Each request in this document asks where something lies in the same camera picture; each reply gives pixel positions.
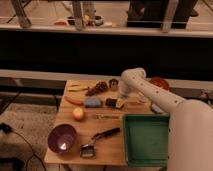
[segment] green plastic bin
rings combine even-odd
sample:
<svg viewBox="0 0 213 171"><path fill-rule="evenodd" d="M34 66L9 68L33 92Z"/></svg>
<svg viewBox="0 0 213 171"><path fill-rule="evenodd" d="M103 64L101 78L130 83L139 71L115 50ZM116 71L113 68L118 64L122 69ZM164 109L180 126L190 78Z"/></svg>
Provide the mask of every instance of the green plastic bin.
<svg viewBox="0 0 213 171"><path fill-rule="evenodd" d="M166 166L168 159L168 128L168 115L124 115L124 144L128 166Z"/></svg>

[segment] red object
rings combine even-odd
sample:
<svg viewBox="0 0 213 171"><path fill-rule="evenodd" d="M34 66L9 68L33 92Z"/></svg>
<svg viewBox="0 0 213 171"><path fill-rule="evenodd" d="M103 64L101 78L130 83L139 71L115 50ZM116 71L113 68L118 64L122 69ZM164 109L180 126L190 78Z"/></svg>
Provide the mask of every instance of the red object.
<svg viewBox="0 0 213 171"><path fill-rule="evenodd" d="M73 99L71 97L68 97L68 96L64 96L64 99L71 103L71 104L74 104L74 105L79 105L79 106L83 106L83 101L82 100L78 100L78 99Z"/></svg>
<svg viewBox="0 0 213 171"><path fill-rule="evenodd" d="M156 86L158 86L158 87L161 87L161 88L163 88L165 90L169 90L169 83L163 78L152 77L149 82L154 84L154 85L156 85Z"/></svg>

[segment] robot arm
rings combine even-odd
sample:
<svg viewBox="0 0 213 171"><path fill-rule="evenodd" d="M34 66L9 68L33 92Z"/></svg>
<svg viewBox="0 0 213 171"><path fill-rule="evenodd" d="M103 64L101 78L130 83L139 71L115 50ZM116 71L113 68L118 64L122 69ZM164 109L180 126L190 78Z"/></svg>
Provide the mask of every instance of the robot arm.
<svg viewBox="0 0 213 171"><path fill-rule="evenodd" d="M125 70L121 75L119 95L126 97L132 89L136 89L168 113L171 113L180 102L186 100L149 83L144 79L145 77L146 72L142 68Z"/></svg>
<svg viewBox="0 0 213 171"><path fill-rule="evenodd" d="M213 171L213 110L199 100L186 100L144 80L142 68L125 70L120 96L136 89L170 114L168 171Z"/></svg>

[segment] metal tong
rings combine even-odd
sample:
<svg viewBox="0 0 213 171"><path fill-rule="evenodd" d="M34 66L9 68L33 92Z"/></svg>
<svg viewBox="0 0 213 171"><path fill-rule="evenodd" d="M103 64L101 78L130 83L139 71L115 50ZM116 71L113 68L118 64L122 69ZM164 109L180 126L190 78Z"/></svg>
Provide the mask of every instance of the metal tong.
<svg viewBox="0 0 213 171"><path fill-rule="evenodd" d="M95 156L95 149L94 149L95 142L97 140L103 138L103 137L108 137L108 136L116 134L118 132L120 132L120 128L113 128L113 129L110 129L110 130L95 134L91 138L89 143L84 144L84 145L81 146L81 154L80 154L80 156L82 158L89 158L89 157Z"/></svg>

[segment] purple cup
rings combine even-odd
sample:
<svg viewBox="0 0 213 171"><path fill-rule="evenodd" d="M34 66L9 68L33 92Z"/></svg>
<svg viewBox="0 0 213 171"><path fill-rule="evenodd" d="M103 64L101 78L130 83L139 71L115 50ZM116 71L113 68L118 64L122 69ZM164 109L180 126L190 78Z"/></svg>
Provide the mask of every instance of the purple cup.
<svg viewBox="0 0 213 171"><path fill-rule="evenodd" d="M61 124L56 126L48 136L48 147L55 153L67 153L75 144L77 132L72 125Z"/></svg>

